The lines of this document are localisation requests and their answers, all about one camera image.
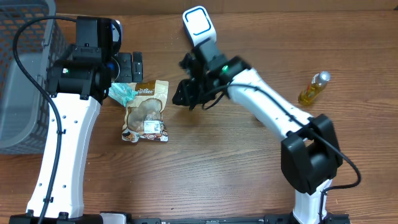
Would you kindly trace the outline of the yellow oil bottle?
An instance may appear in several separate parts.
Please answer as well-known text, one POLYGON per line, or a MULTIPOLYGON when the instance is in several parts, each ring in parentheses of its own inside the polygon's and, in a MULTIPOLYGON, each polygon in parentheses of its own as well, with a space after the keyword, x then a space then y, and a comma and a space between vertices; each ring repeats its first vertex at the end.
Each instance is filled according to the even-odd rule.
POLYGON ((323 91, 328 82, 331 80, 331 73, 328 71, 321 71, 317 73, 311 80, 310 84, 298 96, 298 102, 301 105, 311 105, 317 96, 323 91))

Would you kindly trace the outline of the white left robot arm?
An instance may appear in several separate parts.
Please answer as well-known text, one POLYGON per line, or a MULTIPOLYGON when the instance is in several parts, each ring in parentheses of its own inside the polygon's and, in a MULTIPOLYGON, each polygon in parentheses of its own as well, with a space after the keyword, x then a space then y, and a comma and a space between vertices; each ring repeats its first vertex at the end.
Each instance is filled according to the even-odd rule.
POLYGON ((37 83, 17 51, 20 35, 43 16, 26 22, 12 41, 14 60, 25 77, 51 107, 47 140, 39 178, 24 214, 10 223, 132 223, 131 214, 85 214, 83 182, 88 146, 95 121, 108 97, 114 68, 112 58, 121 48, 121 24, 114 19, 78 16, 76 42, 47 70, 47 84, 37 83))

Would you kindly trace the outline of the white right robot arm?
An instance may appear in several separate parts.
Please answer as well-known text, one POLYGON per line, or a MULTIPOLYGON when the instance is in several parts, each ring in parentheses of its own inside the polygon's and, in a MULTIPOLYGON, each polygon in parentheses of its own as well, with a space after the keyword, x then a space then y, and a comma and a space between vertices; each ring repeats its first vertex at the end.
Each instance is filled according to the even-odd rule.
POLYGON ((333 123, 286 101, 241 57, 228 59, 210 39, 179 63, 189 78, 178 84, 175 105, 194 109, 223 96, 245 107, 281 144, 281 170, 295 189, 292 223, 331 223, 326 191, 342 165, 333 123))

